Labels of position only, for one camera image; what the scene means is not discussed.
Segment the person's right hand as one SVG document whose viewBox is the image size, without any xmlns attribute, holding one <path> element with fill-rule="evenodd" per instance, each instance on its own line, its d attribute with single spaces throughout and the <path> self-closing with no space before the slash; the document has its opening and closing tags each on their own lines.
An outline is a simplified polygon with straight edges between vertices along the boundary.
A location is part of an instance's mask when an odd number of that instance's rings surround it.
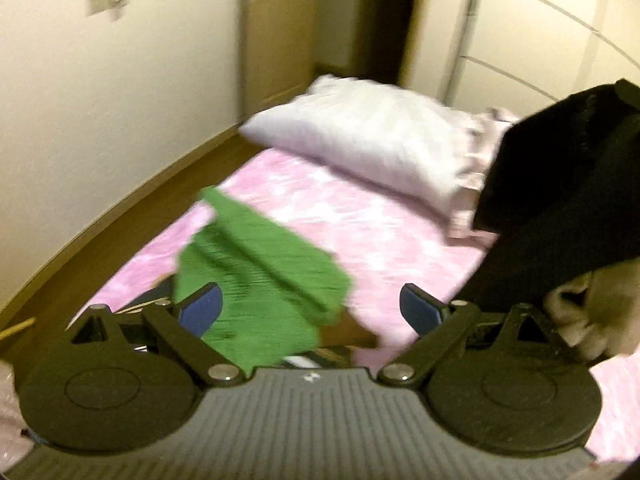
<svg viewBox="0 0 640 480">
<path fill-rule="evenodd" d="M 544 308 L 584 361 L 630 356 L 639 348 L 639 261 L 582 274 L 549 292 Z"/>
</svg>

